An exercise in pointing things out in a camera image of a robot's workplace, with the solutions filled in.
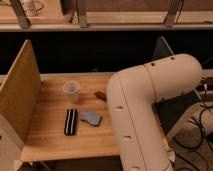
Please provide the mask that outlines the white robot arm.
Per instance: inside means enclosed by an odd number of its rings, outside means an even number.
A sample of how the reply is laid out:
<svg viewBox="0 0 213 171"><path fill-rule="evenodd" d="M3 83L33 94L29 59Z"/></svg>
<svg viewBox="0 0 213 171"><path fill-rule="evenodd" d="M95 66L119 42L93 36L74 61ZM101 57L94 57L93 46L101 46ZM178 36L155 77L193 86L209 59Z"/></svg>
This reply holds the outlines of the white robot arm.
<svg viewBox="0 0 213 171"><path fill-rule="evenodd" d="M152 105L192 91L201 77L201 64L188 54L113 74L107 104L124 171L173 171Z"/></svg>

